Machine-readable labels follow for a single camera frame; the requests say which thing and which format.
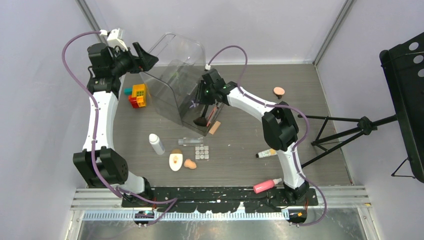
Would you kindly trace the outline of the purple eyelash curler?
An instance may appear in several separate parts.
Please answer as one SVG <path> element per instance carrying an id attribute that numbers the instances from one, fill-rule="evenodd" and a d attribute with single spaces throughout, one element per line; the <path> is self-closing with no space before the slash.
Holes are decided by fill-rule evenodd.
<path id="1" fill-rule="evenodd" d="M 195 108 L 197 108 L 198 106 L 199 106 L 199 103 L 198 103 L 198 102 L 195 102 L 195 100 L 194 100 L 194 99 L 192 99 L 192 100 L 190 101 L 189 109 L 195 109 Z"/>

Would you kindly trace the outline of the clear pulled-out drawer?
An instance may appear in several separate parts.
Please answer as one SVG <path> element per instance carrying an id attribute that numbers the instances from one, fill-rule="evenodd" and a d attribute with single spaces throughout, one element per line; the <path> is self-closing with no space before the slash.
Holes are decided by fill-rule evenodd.
<path id="1" fill-rule="evenodd" d="M 196 102 L 196 89 L 194 89 L 188 97 L 184 100 L 185 106 L 183 107 L 182 113 L 182 125 L 201 136 L 206 136 L 209 131 L 212 129 L 213 125 L 217 121 L 218 115 L 224 107 L 224 104 L 221 102 L 208 105 L 205 115 L 205 104 L 200 104 Z M 203 125 L 198 125 L 195 123 L 195 120 L 199 117 L 204 117 L 205 123 Z"/>

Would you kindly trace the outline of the clear acrylic drawer organizer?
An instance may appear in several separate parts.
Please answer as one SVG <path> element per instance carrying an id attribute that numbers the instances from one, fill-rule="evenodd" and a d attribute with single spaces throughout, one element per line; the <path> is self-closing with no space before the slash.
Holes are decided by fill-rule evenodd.
<path id="1" fill-rule="evenodd" d="M 193 101 L 206 64 L 205 48 L 196 40 L 168 32 L 148 53 L 158 62 L 140 76 L 156 112 L 178 125 L 192 124 L 202 111 L 193 107 Z"/>

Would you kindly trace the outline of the black fan makeup brush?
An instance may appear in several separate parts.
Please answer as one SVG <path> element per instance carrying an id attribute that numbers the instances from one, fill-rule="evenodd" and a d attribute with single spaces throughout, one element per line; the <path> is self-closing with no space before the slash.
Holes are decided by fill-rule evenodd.
<path id="1" fill-rule="evenodd" d="M 208 119 L 206 118 L 206 114 L 208 112 L 209 105 L 205 105 L 203 111 L 199 117 L 193 120 L 193 123 L 200 127 L 206 127 Z"/>

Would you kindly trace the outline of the pink round powder puff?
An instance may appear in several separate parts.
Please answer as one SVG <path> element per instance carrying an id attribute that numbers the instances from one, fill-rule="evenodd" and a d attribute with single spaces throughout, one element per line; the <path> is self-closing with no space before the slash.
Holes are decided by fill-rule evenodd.
<path id="1" fill-rule="evenodd" d="M 282 87 L 274 87 L 273 88 L 273 93 L 279 100 L 283 97 L 285 92 L 286 91 Z"/>

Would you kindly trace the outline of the beige makeup sponge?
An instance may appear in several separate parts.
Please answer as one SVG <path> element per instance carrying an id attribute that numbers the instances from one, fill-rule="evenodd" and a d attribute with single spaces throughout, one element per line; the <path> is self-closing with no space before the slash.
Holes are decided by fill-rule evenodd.
<path id="1" fill-rule="evenodd" d="M 184 163 L 183 163 L 183 166 L 185 167 L 185 168 L 188 168 L 188 169 L 190 169 L 190 170 L 194 170 L 194 169 L 196 169 L 197 168 L 197 164 L 196 164 L 196 162 L 194 162 L 194 161 L 192 161 L 191 159 L 186 159 L 185 161 L 184 161 Z"/>

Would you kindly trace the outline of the pink makeup brush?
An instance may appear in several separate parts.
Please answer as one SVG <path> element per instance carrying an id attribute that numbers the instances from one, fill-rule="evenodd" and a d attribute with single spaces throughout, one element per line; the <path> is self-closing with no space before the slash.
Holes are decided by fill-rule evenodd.
<path id="1" fill-rule="evenodd" d="M 215 105 L 207 119 L 207 124 L 206 124 L 207 127 L 209 127 L 214 121 L 214 119 L 216 118 L 216 115 L 218 114 L 218 110 L 219 110 L 219 107 Z"/>

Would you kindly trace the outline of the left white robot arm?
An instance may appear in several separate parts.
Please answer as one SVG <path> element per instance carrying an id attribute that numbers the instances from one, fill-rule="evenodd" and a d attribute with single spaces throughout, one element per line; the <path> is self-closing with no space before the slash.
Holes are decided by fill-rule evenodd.
<path id="1" fill-rule="evenodd" d="M 134 193 L 141 207 L 153 202 L 148 180 L 130 172 L 127 161 L 115 151 L 113 126 L 121 92 L 121 77 L 127 73 L 149 71 L 158 58 L 145 51 L 138 42 L 136 55 L 120 46 L 96 43 L 88 47 L 91 65 L 85 90 L 89 92 L 90 117 L 88 132 L 81 152 L 74 153 L 73 164 L 90 188 L 119 188 Z"/>

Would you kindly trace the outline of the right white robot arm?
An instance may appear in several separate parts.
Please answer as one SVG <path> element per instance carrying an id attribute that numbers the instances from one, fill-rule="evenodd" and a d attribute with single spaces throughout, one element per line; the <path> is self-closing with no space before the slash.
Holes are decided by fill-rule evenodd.
<path id="1" fill-rule="evenodd" d="M 235 82 L 225 82 L 214 68 L 201 75 L 194 101 L 202 105 L 223 103 L 258 119 L 262 124 L 265 142 L 276 151 L 281 164 L 287 202 L 299 205 L 305 199 L 310 185 L 302 171 L 297 150 L 299 127 L 293 115 L 293 107 L 285 102 L 266 101 Z"/>

